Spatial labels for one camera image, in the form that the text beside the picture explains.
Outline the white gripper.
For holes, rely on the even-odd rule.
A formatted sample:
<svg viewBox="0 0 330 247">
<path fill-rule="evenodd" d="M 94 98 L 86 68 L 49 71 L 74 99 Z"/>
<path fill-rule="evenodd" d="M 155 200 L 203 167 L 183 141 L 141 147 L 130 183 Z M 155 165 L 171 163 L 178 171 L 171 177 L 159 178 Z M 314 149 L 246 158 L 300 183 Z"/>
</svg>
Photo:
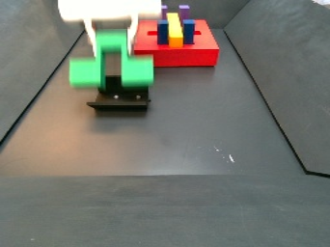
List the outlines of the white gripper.
<svg viewBox="0 0 330 247">
<path fill-rule="evenodd" d="M 97 33 L 93 20 L 131 18 L 129 27 L 129 55 L 138 30 L 138 19 L 155 19 L 162 15 L 162 0 L 58 0 L 59 14 L 65 21 L 83 21 L 97 56 Z"/>
</svg>

